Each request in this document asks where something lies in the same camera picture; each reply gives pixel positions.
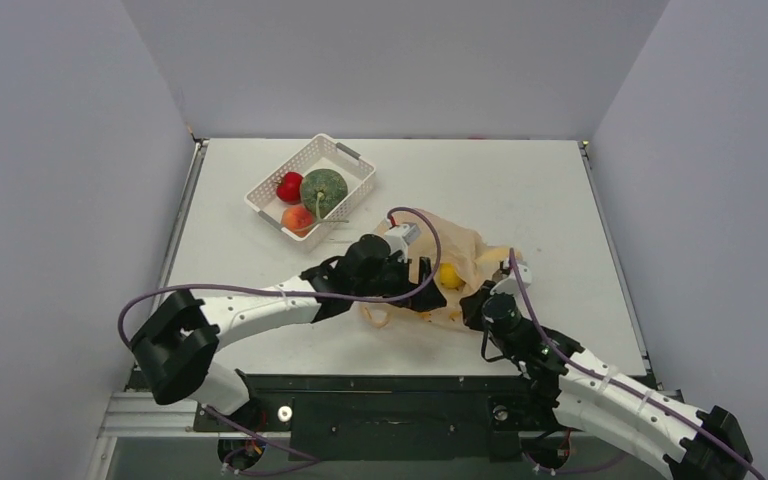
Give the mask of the fake peach orange red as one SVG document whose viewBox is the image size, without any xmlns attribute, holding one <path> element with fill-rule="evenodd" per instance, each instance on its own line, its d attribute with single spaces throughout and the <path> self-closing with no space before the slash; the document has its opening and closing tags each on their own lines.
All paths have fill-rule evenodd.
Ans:
<svg viewBox="0 0 768 480">
<path fill-rule="evenodd" d="M 282 227 L 298 237 L 305 237 L 315 222 L 315 216 L 301 204 L 286 208 L 281 216 Z"/>
</svg>

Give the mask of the fake green netted melon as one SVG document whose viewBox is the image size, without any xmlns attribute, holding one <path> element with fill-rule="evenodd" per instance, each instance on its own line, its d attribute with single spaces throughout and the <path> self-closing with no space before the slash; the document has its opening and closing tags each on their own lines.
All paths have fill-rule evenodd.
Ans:
<svg viewBox="0 0 768 480">
<path fill-rule="evenodd" d="M 349 194 L 343 176 L 335 170 L 320 168 L 304 176 L 301 203 L 317 220 L 323 220 Z"/>
</svg>

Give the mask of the translucent orange plastic bag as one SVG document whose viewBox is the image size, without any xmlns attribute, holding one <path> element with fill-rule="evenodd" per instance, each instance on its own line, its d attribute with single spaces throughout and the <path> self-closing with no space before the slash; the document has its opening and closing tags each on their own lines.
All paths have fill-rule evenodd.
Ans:
<svg viewBox="0 0 768 480">
<path fill-rule="evenodd" d="M 508 259 L 508 245 L 490 245 L 475 230 L 460 226 L 431 212 L 423 210 L 438 232 L 442 247 L 441 263 L 451 263 L 460 277 L 466 282 L 459 290 L 447 290 L 438 283 L 437 274 L 434 283 L 447 300 L 447 306 L 426 313 L 418 313 L 405 308 L 387 304 L 364 303 L 359 307 L 360 317 L 375 328 L 384 328 L 399 321 L 425 322 L 452 330 L 467 331 L 463 323 L 459 300 L 475 293 L 485 282 L 492 280 L 499 268 L 499 262 Z"/>
</svg>

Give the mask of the fake red tomato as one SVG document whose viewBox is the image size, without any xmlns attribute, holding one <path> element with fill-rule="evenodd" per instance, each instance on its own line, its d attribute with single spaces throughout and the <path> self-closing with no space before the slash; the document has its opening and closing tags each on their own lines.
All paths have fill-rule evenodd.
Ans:
<svg viewBox="0 0 768 480">
<path fill-rule="evenodd" d="M 301 184 L 304 176 L 295 171 L 285 173 L 275 183 L 276 197 L 285 204 L 295 205 L 301 202 Z"/>
</svg>

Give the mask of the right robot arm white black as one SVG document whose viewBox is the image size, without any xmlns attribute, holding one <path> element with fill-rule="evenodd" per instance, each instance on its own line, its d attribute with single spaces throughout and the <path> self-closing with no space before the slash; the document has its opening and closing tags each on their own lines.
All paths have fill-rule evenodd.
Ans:
<svg viewBox="0 0 768 480">
<path fill-rule="evenodd" d="M 459 306 L 465 325 L 520 371 L 532 424 L 588 433 L 666 479 L 746 477 L 752 454 L 734 415 L 685 404 L 620 373 L 572 338 L 537 327 L 520 299 L 487 282 Z"/>
</svg>

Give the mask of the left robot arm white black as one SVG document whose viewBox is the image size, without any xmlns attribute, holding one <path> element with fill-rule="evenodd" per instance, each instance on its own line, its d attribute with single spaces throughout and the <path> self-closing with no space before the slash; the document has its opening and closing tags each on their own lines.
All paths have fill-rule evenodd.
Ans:
<svg viewBox="0 0 768 480">
<path fill-rule="evenodd" d="M 245 430 L 257 420 L 258 402 L 243 375 L 215 363 L 215 354 L 270 330 L 336 317 L 356 302 L 417 313 L 445 307 L 430 258 L 420 257 L 418 279 L 411 279 L 408 245 L 366 234 L 344 254 L 272 287 L 235 287 L 221 295 L 219 287 L 210 286 L 205 297 L 196 296 L 193 287 L 170 290 L 127 345 L 157 404 L 195 400 L 217 411 L 232 429 Z"/>
</svg>

